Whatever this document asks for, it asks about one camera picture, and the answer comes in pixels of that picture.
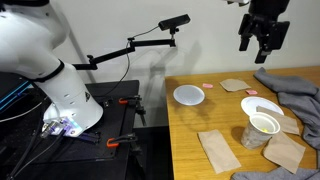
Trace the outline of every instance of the white cup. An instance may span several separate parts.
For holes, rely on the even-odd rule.
[[[242,134],[241,143],[247,149],[255,149],[279,131],[280,125],[276,119],[266,113],[256,112],[250,116],[250,121]]]

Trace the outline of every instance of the cable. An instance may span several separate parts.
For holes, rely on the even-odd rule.
[[[18,171],[18,169],[20,168],[20,166],[22,165],[22,163],[24,162],[24,160],[26,159],[26,157],[28,156],[28,154],[30,153],[31,151],[31,148],[32,146],[34,145],[36,139],[37,139],[37,136],[40,132],[40,129],[41,129],[41,122],[42,122],[42,115],[44,113],[44,105],[42,105],[42,108],[40,110],[40,116],[39,116],[39,122],[38,122],[38,125],[37,125],[37,129],[36,131],[33,133],[33,137],[31,138],[31,141],[27,147],[27,149],[24,151],[23,155],[21,156],[20,160],[18,161],[18,163],[16,164],[16,166],[14,167],[14,169],[11,171],[11,173],[9,174],[9,176],[7,177],[7,179],[13,179],[13,176],[14,174]]]
[[[151,30],[149,30],[149,31],[147,31],[147,32],[137,34],[137,35],[133,36],[132,38],[135,38],[135,37],[138,37],[138,36],[141,36],[141,35],[144,35],[144,34],[148,34],[148,33],[150,33],[151,31],[153,31],[153,30],[155,30],[155,29],[157,29],[157,28],[159,28],[159,26],[154,27],[154,28],[152,28]],[[109,93],[111,93],[113,90],[115,90],[115,89],[118,87],[118,85],[122,82],[122,80],[126,77],[126,75],[128,74],[128,72],[129,72],[129,69],[130,69],[130,57],[129,57],[129,54],[128,54],[128,46],[129,46],[129,43],[130,43],[130,41],[128,41],[128,43],[127,43],[127,45],[126,45],[126,55],[127,55],[127,60],[128,60],[127,70],[126,70],[126,72],[124,73],[124,75],[122,76],[122,78],[118,81],[118,83],[117,83],[110,91],[108,91],[107,93],[105,93],[103,96],[106,96],[106,95],[108,95]]]
[[[26,97],[27,95],[29,95],[30,93],[28,94],[23,94],[23,95],[16,95],[15,98],[18,98],[16,99],[15,101],[13,102],[10,102],[10,105],[4,107],[4,109],[1,109],[0,110],[0,114],[2,114],[3,112],[5,112],[7,109],[9,109],[10,107],[12,107],[14,104],[16,104],[17,102],[19,102],[21,99],[23,99],[24,97]]]
[[[31,164],[34,160],[36,160],[37,158],[39,158],[41,155],[43,155],[44,153],[46,153],[50,148],[52,148],[64,135],[64,133],[66,132],[66,130],[62,130],[60,132],[60,134],[58,135],[58,137],[53,141],[52,144],[50,144],[50,146],[48,146],[45,150],[43,150],[41,153],[39,153],[38,155],[36,155],[34,158],[32,158],[30,161],[28,161],[14,176],[13,179],[15,177],[17,177],[21,171],[23,171],[29,164]]]
[[[26,112],[22,113],[22,114],[19,114],[19,115],[14,116],[14,117],[6,118],[6,119],[1,119],[1,120],[0,120],[0,123],[5,122],[5,121],[9,121],[9,120],[16,119],[16,118],[18,118],[18,117],[24,116],[24,115],[26,115],[26,114],[28,114],[28,113],[32,112],[33,110],[37,109],[37,107],[39,107],[39,106],[43,103],[43,101],[42,101],[42,102],[40,102],[39,104],[37,104],[36,106],[34,106],[33,108],[31,108],[30,110],[28,110],[28,111],[26,111]]]
[[[40,140],[32,147],[31,151],[34,151],[35,149],[37,149],[37,147],[39,146],[39,144],[42,143],[42,140],[44,140],[43,138],[40,138]]]
[[[151,31],[157,29],[158,27],[159,27],[159,26],[156,26],[156,27],[154,27],[153,29],[151,29],[151,30],[149,30],[149,31],[147,31],[147,32],[144,32],[144,33],[141,33],[141,34],[137,34],[137,35],[133,36],[132,38],[135,38],[135,37],[138,37],[138,36],[141,36],[141,35],[144,35],[144,34],[148,34],[148,33],[150,33]]]

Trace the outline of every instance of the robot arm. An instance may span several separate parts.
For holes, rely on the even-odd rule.
[[[248,4],[249,0],[227,0]],[[259,52],[255,63],[264,63],[272,50],[279,50],[287,34],[290,22],[278,22],[290,0],[251,0],[249,14],[245,14],[239,29],[240,51],[246,51],[252,36],[259,41]]]
[[[99,121],[103,110],[74,66],[52,53],[69,33],[66,19],[48,0],[4,3],[5,11],[0,12],[0,71],[30,79],[51,99],[44,114],[43,136],[59,134],[65,127],[66,136],[79,136]]]

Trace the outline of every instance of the white plate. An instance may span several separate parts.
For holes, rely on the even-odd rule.
[[[270,109],[272,111],[284,115],[283,111],[278,105],[261,97],[246,97],[241,101],[241,107],[248,116],[257,112],[256,109],[258,106]]]
[[[197,86],[183,85],[174,90],[173,97],[181,104],[193,106],[204,100],[204,92]]]

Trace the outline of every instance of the brown paper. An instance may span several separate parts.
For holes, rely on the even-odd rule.
[[[263,155],[292,173],[296,173],[305,147],[294,142],[284,132],[275,134],[265,147]]]
[[[220,84],[227,91],[238,91],[251,88],[247,83],[239,79],[226,79],[220,82]]]
[[[240,162],[218,130],[199,132],[198,136],[217,174],[241,167]]]
[[[295,119],[292,119],[291,117],[288,117],[288,116],[284,116],[282,114],[279,114],[277,112],[274,112],[270,109],[267,109],[261,106],[257,107],[257,112],[263,112],[275,118],[280,124],[281,131],[300,135],[297,121]]]

